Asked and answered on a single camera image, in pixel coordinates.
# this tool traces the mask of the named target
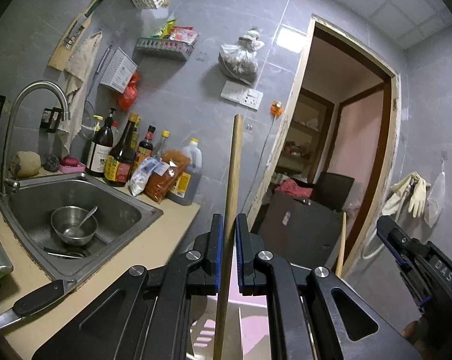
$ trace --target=spoon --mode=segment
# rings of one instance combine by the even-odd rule
[[[72,227],[70,230],[72,232],[74,232],[76,229],[79,229],[82,225],[84,225],[84,222],[86,222],[89,218],[91,218],[93,216],[93,214],[96,212],[97,209],[98,209],[98,206],[93,207],[92,210],[89,211],[88,214],[84,217],[84,219],[81,221],[81,223],[75,227]]]

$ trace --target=soy sauce bottle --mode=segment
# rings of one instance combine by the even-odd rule
[[[130,114],[126,128],[121,139],[111,149],[106,159],[104,168],[105,181],[113,187],[123,187],[127,182],[131,164],[134,161],[135,151],[131,147],[131,139],[134,133],[134,125],[138,120],[138,114]]]
[[[134,157],[133,165],[131,166],[131,172],[129,173],[129,177],[131,177],[134,171],[141,165],[141,162],[147,157],[149,157],[152,153],[152,149],[154,146],[152,145],[152,139],[154,138],[154,132],[156,128],[154,126],[149,126],[148,133],[146,137],[139,142],[138,149],[136,150],[136,156]]]

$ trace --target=red cloth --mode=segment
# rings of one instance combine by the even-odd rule
[[[288,178],[278,185],[274,191],[283,192],[293,198],[309,198],[313,192],[313,188],[300,187],[292,178]]]

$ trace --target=plastic bag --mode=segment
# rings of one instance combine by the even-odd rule
[[[429,227],[433,227],[441,214],[446,203],[446,173],[444,172],[444,161],[441,164],[441,173],[434,182],[431,192],[427,197],[427,210],[424,220]]]
[[[128,188],[131,191],[131,195],[138,196],[144,191],[146,184],[152,172],[159,165],[159,161],[154,157],[148,157],[141,162],[138,168],[134,171],[131,180],[128,182]]]
[[[172,41],[186,42],[187,44],[194,44],[198,33],[193,31],[192,27],[173,27],[169,34],[169,39]]]
[[[126,86],[126,89],[124,89],[124,93],[118,97],[117,104],[121,110],[127,111],[136,101],[136,98],[138,97],[136,83],[139,81],[139,78],[139,74],[134,72],[129,84]]]
[[[264,46],[259,31],[253,27],[239,38],[237,44],[223,44],[219,52],[219,63],[224,74],[252,85],[258,77],[257,50]]]
[[[178,150],[168,150],[149,178],[144,193],[160,203],[190,162],[191,159]]]

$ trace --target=sponge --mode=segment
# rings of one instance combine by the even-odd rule
[[[11,159],[11,173],[14,177],[32,177],[39,173],[41,158],[32,151],[18,151]]]

